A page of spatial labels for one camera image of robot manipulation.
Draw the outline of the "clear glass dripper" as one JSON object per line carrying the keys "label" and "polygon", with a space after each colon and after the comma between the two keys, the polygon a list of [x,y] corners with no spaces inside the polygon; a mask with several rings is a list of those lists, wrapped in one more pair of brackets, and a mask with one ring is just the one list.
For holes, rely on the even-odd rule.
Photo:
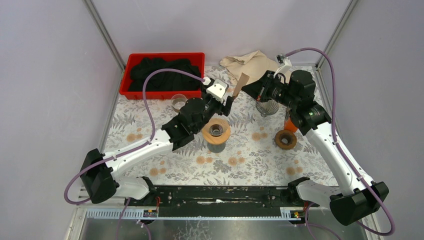
{"label": "clear glass dripper", "polygon": [[207,126],[207,133],[213,137],[222,136],[229,128],[229,123],[223,118],[212,118]]}

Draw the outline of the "light wooden ring holder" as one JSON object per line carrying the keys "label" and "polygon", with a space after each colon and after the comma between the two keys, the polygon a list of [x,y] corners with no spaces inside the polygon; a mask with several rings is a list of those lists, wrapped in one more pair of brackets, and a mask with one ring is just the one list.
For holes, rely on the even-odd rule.
{"label": "light wooden ring holder", "polygon": [[211,136],[209,133],[207,133],[207,128],[206,128],[207,124],[201,130],[202,136],[207,142],[219,144],[219,143],[225,142],[229,139],[230,134],[231,134],[230,124],[229,124],[229,128],[227,129],[227,131],[223,135],[218,136],[218,137]]}

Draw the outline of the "brown paper coffee filter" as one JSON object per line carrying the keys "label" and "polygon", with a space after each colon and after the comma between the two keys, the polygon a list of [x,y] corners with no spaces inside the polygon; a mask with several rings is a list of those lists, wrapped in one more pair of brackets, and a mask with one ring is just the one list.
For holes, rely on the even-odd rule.
{"label": "brown paper coffee filter", "polygon": [[250,79],[250,77],[247,74],[241,73],[240,78],[239,78],[239,80],[238,80],[238,82],[237,82],[237,84],[236,84],[236,86],[233,90],[233,93],[232,93],[232,97],[234,99],[236,99],[238,97],[240,91],[242,90],[242,87],[244,87],[248,83],[249,79]]}

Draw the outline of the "orange coffee filter box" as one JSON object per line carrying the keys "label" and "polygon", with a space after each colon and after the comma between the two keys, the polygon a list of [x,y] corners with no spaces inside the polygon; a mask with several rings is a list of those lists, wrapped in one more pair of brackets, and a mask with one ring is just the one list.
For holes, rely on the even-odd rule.
{"label": "orange coffee filter box", "polygon": [[291,108],[288,106],[286,108],[286,111],[285,111],[285,118],[284,118],[283,129],[286,130],[286,131],[290,131],[292,133],[295,133],[298,130],[298,128],[291,121],[290,110],[291,110]]}

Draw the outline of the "glass coffee carafe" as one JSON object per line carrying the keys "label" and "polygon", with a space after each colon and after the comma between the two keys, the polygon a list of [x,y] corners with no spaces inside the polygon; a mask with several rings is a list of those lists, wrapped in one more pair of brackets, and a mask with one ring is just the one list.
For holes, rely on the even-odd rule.
{"label": "glass coffee carafe", "polygon": [[209,151],[211,151],[212,153],[221,153],[226,147],[226,141],[221,142],[221,143],[211,143],[208,142],[207,143],[207,148]]}

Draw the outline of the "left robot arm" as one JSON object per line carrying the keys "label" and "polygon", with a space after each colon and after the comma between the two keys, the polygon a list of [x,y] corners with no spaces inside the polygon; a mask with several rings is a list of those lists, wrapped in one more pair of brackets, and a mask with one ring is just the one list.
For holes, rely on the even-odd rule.
{"label": "left robot arm", "polygon": [[234,99],[228,96],[221,103],[209,93],[202,98],[190,98],[179,113],[151,137],[107,153],[100,153],[98,149],[89,151],[80,175],[89,201],[99,204],[112,197],[126,197],[144,206],[152,204],[155,187],[150,179],[125,177],[124,173],[142,161],[166,155],[192,142],[214,115],[230,114]]}

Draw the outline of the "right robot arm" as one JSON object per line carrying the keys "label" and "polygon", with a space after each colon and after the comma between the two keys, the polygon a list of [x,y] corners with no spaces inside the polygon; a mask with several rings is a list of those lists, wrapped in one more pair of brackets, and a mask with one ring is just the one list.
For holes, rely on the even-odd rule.
{"label": "right robot arm", "polygon": [[268,70],[259,80],[243,86],[242,91],[258,102],[274,100],[288,107],[290,120],[318,150],[338,183],[335,188],[301,177],[288,184],[287,201],[293,206],[304,201],[318,204],[329,209],[344,226],[376,212],[381,206],[376,197],[384,201],[389,189],[383,181],[375,182],[337,139],[330,115],[314,100],[316,83],[312,74],[295,70],[286,83],[281,81],[282,76]]}

